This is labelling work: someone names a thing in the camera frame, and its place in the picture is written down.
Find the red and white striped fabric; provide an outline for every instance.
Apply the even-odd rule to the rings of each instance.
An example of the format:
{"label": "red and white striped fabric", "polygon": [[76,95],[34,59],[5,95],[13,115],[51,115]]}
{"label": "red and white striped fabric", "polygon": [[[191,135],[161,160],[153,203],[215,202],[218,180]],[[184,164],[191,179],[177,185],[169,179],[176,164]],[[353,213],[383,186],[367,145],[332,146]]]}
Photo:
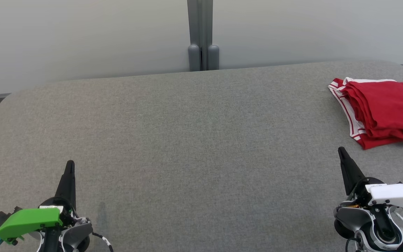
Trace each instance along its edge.
{"label": "red and white striped fabric", "polygon": [[395,81],[391,79],[381,79],[381,80],[368,80],[368,79],[352,79],[346,77],[344,80],[341,79],[334,79],[334,81],[328,86],[331,93],[337,99],[337,101],[342,106],[347,120],[349,122],[349,135],[355,141],[357,141],[364,150],[370,149],[372,147],[380,146],[380,145],[387,145],[393,142],[400,142],[403,139],[397,139],[394,137],[387,137],[382,139],[374,139],[368,137],[366,134],[365,126],[361,121],[355,119],[355,112],[347,100],[346,96],[342,93],[342,90],[346,87],[346,84],[349,82],[357,82],[357,83],[377,83],[377,82],[386,82],[386,81]]}

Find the red garment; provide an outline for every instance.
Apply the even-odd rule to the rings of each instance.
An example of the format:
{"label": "red garment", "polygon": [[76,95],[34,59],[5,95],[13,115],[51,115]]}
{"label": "red garment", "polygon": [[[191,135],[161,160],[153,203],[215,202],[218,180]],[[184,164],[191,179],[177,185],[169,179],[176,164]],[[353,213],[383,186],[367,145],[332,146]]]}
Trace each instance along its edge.
{"label": "red garment", "polygon": [[350,136],[364,150],[403,141],[403,83],[394,80],[335,79],[329,89],[350,124]]}

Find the white partition panel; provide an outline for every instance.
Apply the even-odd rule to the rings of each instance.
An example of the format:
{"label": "white partition panel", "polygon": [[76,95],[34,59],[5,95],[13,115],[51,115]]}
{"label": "white partition panel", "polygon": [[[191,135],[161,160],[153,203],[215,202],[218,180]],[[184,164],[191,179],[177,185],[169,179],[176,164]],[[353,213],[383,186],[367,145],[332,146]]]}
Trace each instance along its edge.
{"label": "white partition panel", "polygon": [[214,0],[220,68],[382,59],[403,64],[403,1]]}
{"label": "white partition panel", "polygon": [[186,1],[0,0],[0,93],[189,70]]}

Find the gray vertical frame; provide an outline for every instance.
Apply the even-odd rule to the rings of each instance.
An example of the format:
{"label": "gray vertical frame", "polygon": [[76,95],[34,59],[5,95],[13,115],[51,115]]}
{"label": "gray vertical frame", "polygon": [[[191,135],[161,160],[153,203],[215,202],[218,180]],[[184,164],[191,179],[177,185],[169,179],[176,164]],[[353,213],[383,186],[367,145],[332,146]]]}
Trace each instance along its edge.
{"label": "gray vertical frame", "polygon": [[187,0],[187,2],[191,37],[191,45],[188,48],[190,70],[217,70],[219,47],[212,45],[213,0]]}

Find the gray tablecloth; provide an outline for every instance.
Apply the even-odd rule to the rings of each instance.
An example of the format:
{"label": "gray tablecloth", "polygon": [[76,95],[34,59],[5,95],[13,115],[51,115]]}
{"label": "gray tablecloth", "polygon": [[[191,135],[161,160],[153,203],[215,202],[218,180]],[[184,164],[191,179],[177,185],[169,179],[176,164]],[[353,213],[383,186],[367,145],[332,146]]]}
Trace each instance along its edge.
{"label": "gray tablecloth", "polygon": [[[76,163],[77,212],[115,251],[344,251],[337,148],[403,182],[403,143],[362,150],[327,85],[393,78],[389,62],[326,62],[77,80],[0,105],[0,211],[35,208]],[[92,237],[88,251],[108,251]],[[36,251],[27,237],[0,251]]]}

